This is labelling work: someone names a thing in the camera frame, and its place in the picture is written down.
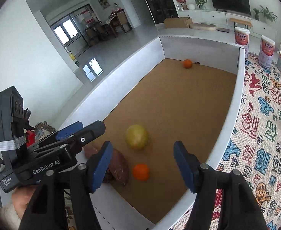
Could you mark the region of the left hand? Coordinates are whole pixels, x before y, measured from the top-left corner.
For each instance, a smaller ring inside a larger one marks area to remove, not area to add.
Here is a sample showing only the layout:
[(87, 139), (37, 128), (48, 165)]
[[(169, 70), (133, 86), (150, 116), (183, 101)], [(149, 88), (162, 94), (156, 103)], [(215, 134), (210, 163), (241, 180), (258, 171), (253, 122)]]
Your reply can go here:
[(19, 216), (20, 219), (22, 219), (25, 210), (37, 188), (37, 185), (31, 185), (31, 186), (22, 186), (18, 187), (14, 190), (11, 200), (14, 206), (14, 209)]

